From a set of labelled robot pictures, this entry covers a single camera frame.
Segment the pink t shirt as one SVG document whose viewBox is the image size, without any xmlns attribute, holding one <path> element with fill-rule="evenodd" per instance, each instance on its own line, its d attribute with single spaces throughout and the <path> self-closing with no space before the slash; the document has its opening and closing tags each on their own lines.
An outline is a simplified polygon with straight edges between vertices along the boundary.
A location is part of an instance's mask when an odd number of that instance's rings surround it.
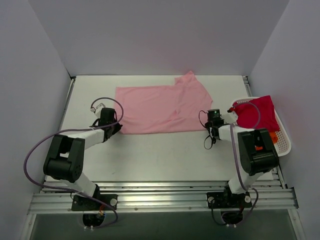
<svg viewBox="0 0 320 240">
<path fill-rule="evenodd" d="M 213 103 L 191 71 L 175 78 L 173 85 L 117 87 L 115 99 L 124 135 L 200 131 L 198 114 Z"/>
</svg>

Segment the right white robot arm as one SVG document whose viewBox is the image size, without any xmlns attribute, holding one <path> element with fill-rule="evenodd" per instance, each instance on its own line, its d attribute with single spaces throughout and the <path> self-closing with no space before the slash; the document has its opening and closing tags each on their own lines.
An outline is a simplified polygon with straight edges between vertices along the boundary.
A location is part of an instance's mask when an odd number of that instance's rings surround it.
<svg viewBox="0 0 320 240">
<path fill-rule="evenodd" d="M 236 175 L 228 181 L 229 189 L 222 193 L 223 203 L 230 207 L 240 201 L 240 194 L 247 192 L 259 177 L 280 163 L 269 131 L 257 129 L 261 113 L 258 108 L 256 110 L 257 121 L 253 128 L 236 125 L 238 115 L 234 111 L 225 115 L 221 115 L 219 109 L 206 112 L 207 122 L 203 126 L 208 131 L 211 145 L 217 140 L 228 141 L 232 145 Z"/>
</svg>

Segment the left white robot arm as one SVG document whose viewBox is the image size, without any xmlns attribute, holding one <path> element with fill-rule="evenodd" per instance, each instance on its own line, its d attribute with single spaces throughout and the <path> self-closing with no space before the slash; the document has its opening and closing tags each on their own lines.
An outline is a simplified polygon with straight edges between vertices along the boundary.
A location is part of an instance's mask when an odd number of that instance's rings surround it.
<svg viewBox="0 0 320 240">
<path fill-rule="evenodd" d="M 45 175 L 65 183 L 78 194 L 84 193 L 82 202 L 90 210 L 100 206 L 101 197 L 99 187 L 83 173 L 85 150 L 106 142 L 122 128 L 115 109 L 109 107 L 97 111 L 93 126 L 98 129 L 55 135 L 43 166 Z"/>
</svg>

